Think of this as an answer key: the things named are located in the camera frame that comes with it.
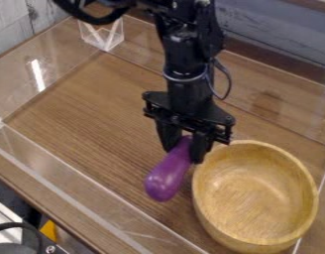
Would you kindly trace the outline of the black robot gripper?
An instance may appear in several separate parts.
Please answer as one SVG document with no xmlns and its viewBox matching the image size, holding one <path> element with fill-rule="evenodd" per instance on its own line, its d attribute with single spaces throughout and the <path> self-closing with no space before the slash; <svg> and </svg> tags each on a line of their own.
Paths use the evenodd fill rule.
<svg viewBox="0 0 325 254">
<path fill-rule="evenodd" d="M 178 145 L 183 131 L 194 133 L 191 160 L 202 164 L 215 141 L 230 144 L 235 117 L 215 103 L 214 79 L 206 74 L 187 80 L 168 80 L 167 91 L 147 91 L 144 114 L 156 122 L 166 152 Z"/>
</svg>

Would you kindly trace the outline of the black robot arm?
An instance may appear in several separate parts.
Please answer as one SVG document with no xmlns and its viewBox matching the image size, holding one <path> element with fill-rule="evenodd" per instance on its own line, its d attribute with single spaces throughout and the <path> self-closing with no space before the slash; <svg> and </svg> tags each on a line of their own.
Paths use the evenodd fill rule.
<svg viewBox="0 0 325 254">
<path fill-rule="evenodd" d="M 184 132 L 192 134 L 191 161 L 204 162 L 216 142 L 230 144 L 236 124 L 234 115 L 216 105 L 228 94 L 216 93 L 215 71 L 227 71 L 218 60 L 226 46 L 219 25 L 216 0 L 100 0 L 109 14 L 95 17 L 80 0 L 53 0 L 79 20 L 108 25 L 133 8 L 151 13 L 164 50 L 164 91 L 143 93 L 144 114 L 156 123 L 160 142 L 171 151 Z"/>
</svg>

